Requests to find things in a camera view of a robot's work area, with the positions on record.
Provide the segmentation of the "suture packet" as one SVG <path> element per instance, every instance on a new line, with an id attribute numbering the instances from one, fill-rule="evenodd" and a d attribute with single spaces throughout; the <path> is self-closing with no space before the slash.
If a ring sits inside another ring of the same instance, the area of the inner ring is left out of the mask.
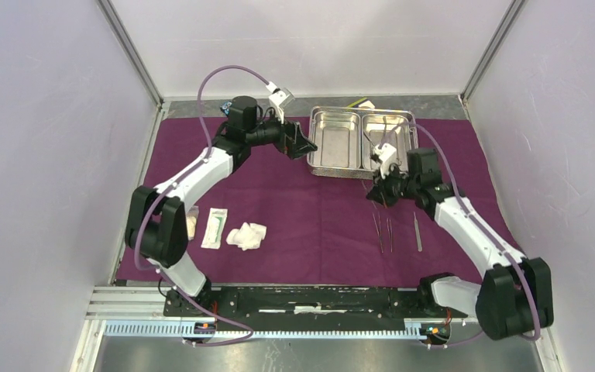
<path id="1" fill-rule="evenodd" d="M 226 208 L 210 208 L 201 248 L 210 250 L 220 248 L 227 217 Z"/>

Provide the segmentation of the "metal mesh instrument tray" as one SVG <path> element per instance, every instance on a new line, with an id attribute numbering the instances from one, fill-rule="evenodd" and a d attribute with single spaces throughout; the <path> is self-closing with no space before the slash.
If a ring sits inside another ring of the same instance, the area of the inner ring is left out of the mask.
<path id="1" fill-rule="evenodd" d="M 390 109 L 361 109 L 361 108 L 347 108 L 347 107 L 334 107 L 334 106 L 315 106 L 312 110 L 311 110 L 311 117 L 313 115 L 313 113 L 315 112 L 316 108 L 333 108 L 334 110 L 338 111 L 338 110 L 345 110 L 345 111 L 351 111 L 351 112 L 355 112 L 356 114 L 358 114 L 361 118 L 361 123 L 359 126 L 360 129 L 360 133 L 361 133 L 361 137 L 360 137 L 360 148 L 359 148 L 359 156 L 360 156 L 360 167 L 358 169 L 352 169 L 352 170 L 324 170 L 324 169 L 316 169 L 313 166 L 311 166 L 308 162 L 310 154 L 308 154 L 307 156 L 307 162 L 309 167 L 311 168 L 311 172 L 316 175 L 316 176 L 323 176 L 323 177 L 338 177 L 338 178 L 352 178 L 352 179 L 363 179 L 363 180 L 370 180 L 373 178 L 373 172 L 375 170 L 372 171 L 368 171 L 368 170 L 364 170 L 362 168 L 362 134 L 363 131 L 361 129 L 362 126 L 362 117 L 364 115 L 368 115 L 368 114 L 388 114 L 388 115 L 405 115 L 408 114 L 412 117 L 411 119 L 411 125 L 413 127 L 415 127 L 414 122 L 415 122 L 415 116 L 412 112 L 409 111 L 405 111 L 405 110 L 390 110 Z M 415 127 L 415 131 L 414 131 L 414 135 L 413 135 L 413 140 L 414 140 L 414 144 L 415 146 L 412 148 L 415 149 L 418 147 L 418 134 L 417 134 L 417 129 Z"/>

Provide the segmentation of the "steel forceps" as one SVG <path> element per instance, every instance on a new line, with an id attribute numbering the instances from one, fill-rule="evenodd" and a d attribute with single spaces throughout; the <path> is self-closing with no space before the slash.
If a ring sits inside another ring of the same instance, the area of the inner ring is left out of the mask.
<path id="1" fill-rule="evenodd" d="M 418 221 L 416 212 L 413 212 L 413 216 L 414 216 L 414 221 L 413 221 L 414 236 L 415 236 L 415 240 L 416 240 L 417 250 L 419 253 L 421 253 L 423 251 L 423 246 L 422 246 L 422 240 L 421 240 L 420 225 L 419 225 L 419 221 Z"/>

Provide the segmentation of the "purple cloth wrap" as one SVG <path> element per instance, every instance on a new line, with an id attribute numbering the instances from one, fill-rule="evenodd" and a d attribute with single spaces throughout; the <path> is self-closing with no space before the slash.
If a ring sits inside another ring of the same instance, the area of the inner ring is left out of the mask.
<path id="1" fill-rule="evenodd" d="M 470 122 L 417 119 L 439 142 L 456 181 L 473 207 L 513 246 L 500 213 L 487 161 Z M 156 136 L 143 182 L 155 186 L 181 171 L 206 146 L 197 118 L 165 119 Z M 213 283 L 347 284 L 414 288 L 420 278 L 441 272 L 481 282 L 455 240 L 411 200 L 377 209 L 364 198 L 360 180 L 318 177 L 306 159 L 290 160 L 274 146 L 253 149 L 232 176 L 217 183 L 196 205 L 198 230 L 187 246 L 196 266 Z M 226 208 L 226 237 L 244 222 L 267 227 L 256 250 L 223 243 L 201 248 L 210 208 Z M 381 213 L 383 253 L 373 223 Z M 423 251 L 414 236 L 416 212 Z M 386 220 L 391 219 L 390 252 Z"/>

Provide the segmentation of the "thin curved steel tweezers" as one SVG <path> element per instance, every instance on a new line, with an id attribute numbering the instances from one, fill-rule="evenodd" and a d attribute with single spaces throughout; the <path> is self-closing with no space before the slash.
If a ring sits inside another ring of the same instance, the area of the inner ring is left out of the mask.
<path id="1" fill-rule="evenodd" d="M 386 220 L 386 226 L 387 226 L 387 235 L 388 235 L 388 239 L 389 239 L 390 252 L 393 253 L 393 251 L 394 251 L 393 226 L 392 226 L 391 219 L 388 218 L 388 217 L 387 217 L 387 220 Z"/>

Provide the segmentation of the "steel needle holder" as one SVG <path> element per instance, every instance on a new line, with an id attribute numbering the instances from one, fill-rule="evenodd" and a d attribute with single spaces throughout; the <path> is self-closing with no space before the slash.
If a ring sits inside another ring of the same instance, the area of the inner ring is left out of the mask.
<path id="1" fill-rule="evenodd" d="M 380 252 L 383 253 L 383 237 L 382 237 L 381 219 L 380 219 L 380 216 L 378 213 L 375 213 L 375 212 L 373 213 L 373 223 L 374 223 L 378 241 L 379 241 L 379 249 L 380 249 Z"/>

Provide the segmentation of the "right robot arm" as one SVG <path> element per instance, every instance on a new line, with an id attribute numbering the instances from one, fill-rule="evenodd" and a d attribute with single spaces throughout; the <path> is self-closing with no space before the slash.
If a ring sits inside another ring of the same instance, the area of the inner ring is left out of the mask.
<path id="1" fill-rule="evenodd" d="M 414 201 L 455 240 L 482 277 L 480 284 L 450 273 L 422 278 L 416 296 L 422 314 L 457 310 L 477 319 L 492 340 L 537 340 L 553 324 L 549 265 L 514 248 L 482 218 L 454 180 L 443 181 L 441 167 L 447 161 L 435 149 L 408 151 L 406 170 L 397 164 L 397 149 L 390 144 L 375 146 L 370 159 L 377 168 L 366 198 L 385 207 L 401 199 Z"/>

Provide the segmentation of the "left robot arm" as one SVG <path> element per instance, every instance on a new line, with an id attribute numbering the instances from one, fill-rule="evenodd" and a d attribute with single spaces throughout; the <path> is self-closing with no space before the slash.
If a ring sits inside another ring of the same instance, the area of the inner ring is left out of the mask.
<path id="1" fill-rule="evenodd" d="M 221 107 L 225 121 L 200 155 L 179 173 L 154 187 L 139 186 L 132 193 L 124 242 L 134 250 L 134 261 L 143 268 L 147 260 L 183 295 L 183 306 L 192 315 L 204 315 L 212 307 L 205 290 L 208 278 L 187 252 L 186 213 L 218 182 L 236 172 L 255 146 L 273 145 L 290 159 L 317 150 L 298 122 L 286 119 L 285 108 L 293 101 L 287 91 L 275 89 L 269 108 L 262 112 L 255 98 L 238 96 Z"/>

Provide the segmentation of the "white gauze wad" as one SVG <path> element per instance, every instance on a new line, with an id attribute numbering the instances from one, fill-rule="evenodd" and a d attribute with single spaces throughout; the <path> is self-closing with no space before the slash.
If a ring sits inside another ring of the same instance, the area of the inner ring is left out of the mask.
<path id="1" fill-rule="evenodd" d="M 267 235 L 267 227 L 256 223 L 244 222 L 239 229 L 232 229 L 226 237 L 226 243 L 237 246 L 242 251 L 256 250 Z"/>

